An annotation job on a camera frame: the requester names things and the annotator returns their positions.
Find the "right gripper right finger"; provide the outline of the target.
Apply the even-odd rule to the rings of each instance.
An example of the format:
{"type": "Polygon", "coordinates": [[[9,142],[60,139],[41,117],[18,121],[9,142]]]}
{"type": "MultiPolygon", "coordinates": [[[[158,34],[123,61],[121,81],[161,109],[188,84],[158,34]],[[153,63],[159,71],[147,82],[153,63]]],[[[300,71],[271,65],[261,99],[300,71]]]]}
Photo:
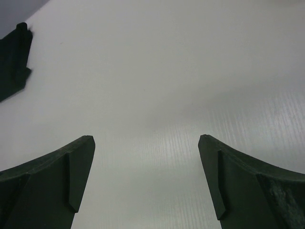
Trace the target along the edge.
{"type": "Polygon", "coordinates": [[[305,176],[202,135],[198,142],[208,188],[223,229],[303,229],[305,176]]]}

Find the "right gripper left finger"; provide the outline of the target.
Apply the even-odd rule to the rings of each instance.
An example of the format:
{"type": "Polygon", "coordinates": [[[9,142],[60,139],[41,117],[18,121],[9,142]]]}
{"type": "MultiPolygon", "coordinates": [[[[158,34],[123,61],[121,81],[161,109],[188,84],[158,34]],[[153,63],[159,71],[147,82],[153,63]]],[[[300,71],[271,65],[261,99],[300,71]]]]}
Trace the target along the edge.
{"type": "Polygon", "coordinates": [[[0,173],[2,229],[69,229],[79,212],[95,141],[84,135],[66,146],[0,173]]]}

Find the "black t shirt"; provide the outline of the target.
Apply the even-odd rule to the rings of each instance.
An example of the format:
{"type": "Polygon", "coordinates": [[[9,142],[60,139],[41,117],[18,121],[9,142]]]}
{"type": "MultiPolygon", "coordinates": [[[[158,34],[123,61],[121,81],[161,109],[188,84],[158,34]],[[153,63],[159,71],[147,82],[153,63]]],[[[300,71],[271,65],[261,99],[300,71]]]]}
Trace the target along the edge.
{"type": "Polygon", "coordinates": [[[4,101],[26,86],[31,74],[27,67],[33,34],[25,22],[0,40],[0,100],[4,101]]]}

